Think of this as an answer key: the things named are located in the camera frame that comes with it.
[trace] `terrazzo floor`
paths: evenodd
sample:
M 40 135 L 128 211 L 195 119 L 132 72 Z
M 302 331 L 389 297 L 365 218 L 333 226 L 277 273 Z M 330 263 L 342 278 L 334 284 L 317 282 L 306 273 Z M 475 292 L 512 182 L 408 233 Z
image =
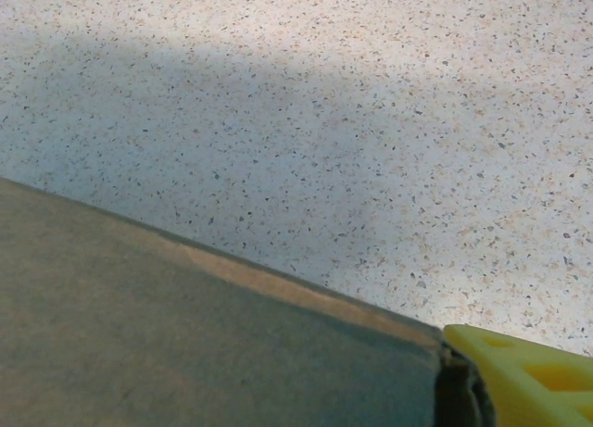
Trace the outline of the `terrazzo floor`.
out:
M 0 175 L 593 355 L 593 0 L 1 0 Z

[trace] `speckled floor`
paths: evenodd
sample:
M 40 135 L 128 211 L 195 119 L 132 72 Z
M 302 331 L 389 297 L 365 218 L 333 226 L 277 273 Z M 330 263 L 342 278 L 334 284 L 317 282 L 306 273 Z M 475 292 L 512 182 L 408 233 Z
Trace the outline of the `speckled floor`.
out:
M 1 176 L 593 355 L 593 0 L 1 3 Z

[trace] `cardboard box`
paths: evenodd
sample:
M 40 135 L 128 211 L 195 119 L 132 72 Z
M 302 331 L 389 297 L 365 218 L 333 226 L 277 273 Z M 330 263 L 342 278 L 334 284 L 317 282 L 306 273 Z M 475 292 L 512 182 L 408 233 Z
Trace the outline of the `cardboard box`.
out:
M 492 426 L 440 330 L 0 179 L 0 425 Z

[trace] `yellow plastic part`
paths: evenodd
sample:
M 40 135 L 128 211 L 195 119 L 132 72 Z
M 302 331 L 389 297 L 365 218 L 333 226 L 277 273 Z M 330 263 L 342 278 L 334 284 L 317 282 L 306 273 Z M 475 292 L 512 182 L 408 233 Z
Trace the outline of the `yellow plastic part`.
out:
M 467 325 L 445 338 L 475 362 L 499 427 L 593 427 L 593 359 Z

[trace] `white floor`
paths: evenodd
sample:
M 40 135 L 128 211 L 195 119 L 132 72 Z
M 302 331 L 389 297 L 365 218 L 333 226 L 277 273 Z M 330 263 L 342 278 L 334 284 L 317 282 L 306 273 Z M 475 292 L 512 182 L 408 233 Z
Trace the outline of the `white floor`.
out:
M 593 0 L 1 3 L 1 176 L 593 355 Z

